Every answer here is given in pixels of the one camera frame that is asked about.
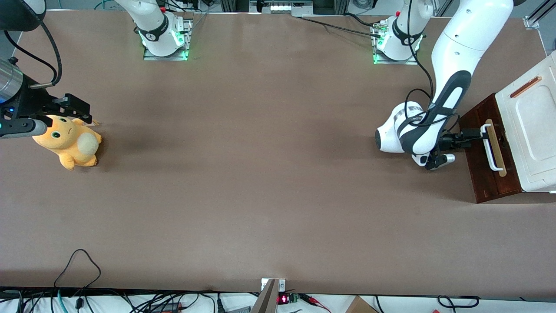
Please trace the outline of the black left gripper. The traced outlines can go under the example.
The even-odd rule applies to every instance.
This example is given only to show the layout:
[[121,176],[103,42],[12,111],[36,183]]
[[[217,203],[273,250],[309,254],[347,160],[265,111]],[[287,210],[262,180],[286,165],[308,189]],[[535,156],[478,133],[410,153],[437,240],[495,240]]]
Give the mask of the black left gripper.
[[442,151],[455,151],[458,149],[467,149],[471,147],[474,140],[484,139],[484,133],[480,128],[464,128],[457,135],[443,135],[437,141],[434,148],[434,154],[440,154]]

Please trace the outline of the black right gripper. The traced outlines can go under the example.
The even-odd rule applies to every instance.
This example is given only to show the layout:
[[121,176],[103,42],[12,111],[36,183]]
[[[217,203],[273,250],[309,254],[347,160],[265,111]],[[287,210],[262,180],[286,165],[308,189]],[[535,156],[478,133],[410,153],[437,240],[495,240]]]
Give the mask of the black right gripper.
[[34,118],[51,115],[53,122],[67,122],[75,125],[93,125],[74,117],[92,117],[91,105],[71,93],[63,97],[51,96],[46,89],[32,89],[36,83],[32,78],[24,78],[19,91],[8,100],[8,118]]

